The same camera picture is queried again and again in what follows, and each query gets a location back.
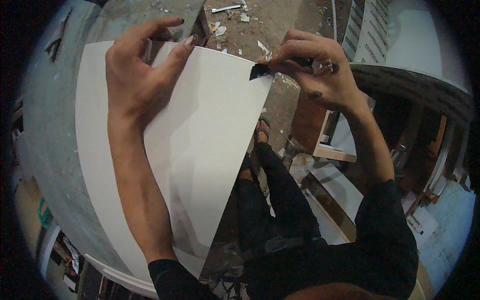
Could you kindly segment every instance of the right hand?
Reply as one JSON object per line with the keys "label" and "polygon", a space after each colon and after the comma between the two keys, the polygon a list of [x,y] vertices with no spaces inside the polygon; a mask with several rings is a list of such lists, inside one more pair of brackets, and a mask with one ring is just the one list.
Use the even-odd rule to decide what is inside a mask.
{"label": "right hand", "polygon": [[[290,59],[310,58],[323,67],[316,73],[310,68],[300,67]],[[338,65],[331,72],[328,63]],[[357,88],[345,53],[336,41],[300,30],[289,30],[280,48],[274,51],[269,62],[260,63],[277,72],[295,79],[309,97],[321,102],[332,111],[356,110],[367,106],[362,92]]]}

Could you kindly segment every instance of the white sheet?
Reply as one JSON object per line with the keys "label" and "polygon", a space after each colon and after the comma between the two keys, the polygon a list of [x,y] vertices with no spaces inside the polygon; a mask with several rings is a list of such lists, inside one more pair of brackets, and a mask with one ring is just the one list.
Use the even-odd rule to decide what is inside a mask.
{"label": "white sheet", "polygon": [[[110,242],[133,275],[151,282],[120,204],[107,135],[105,53],[113,41],[84,48],[75,127],[88,194]],[[165,43],[160,64],[175,46]],[[253,62],[196,47],[169,105],[145,132],[145,148],[172,219],[179,261],[200,274],[272,78],[249,81]]]}

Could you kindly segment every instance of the dirty fingernail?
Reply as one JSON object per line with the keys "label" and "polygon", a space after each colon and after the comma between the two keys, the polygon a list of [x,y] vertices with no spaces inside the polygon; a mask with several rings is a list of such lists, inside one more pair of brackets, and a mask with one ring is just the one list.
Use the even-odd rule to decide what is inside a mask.
{"label": "dirty fingernail", "polygon": [[197,40],[198,40],[198,35],[192,35],[185,41],[185,45],[186,46],[195,45]]}

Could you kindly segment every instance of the black tool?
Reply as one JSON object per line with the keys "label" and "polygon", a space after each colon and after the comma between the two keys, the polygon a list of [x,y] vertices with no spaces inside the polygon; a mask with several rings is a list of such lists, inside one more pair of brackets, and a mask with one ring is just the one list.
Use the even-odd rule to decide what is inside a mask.
{"label": "black tool", "polygon": [[[301,67],[311,67],[313,64],[313,59],[304,57],[293,57],[290,60],[296,62]],[[270,69],[267,65],[257,63],[252,67],[249,80],[257,79],[266,75],[273,76],[275,75],[275,71]]]}

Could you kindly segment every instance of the left hand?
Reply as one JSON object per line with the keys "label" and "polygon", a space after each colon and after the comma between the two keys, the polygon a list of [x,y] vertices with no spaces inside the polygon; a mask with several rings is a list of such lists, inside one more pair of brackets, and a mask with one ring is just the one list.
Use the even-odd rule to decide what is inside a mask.
{"label": "left hand", "polygon": [[165,33],[184,20],[166,17],[132,26],[105,55],[108,88],[108,127],[130,128],[143,133],[170,100],[198,36],[173,48],[164,63],[152,68],[140,59],[147,39]]}

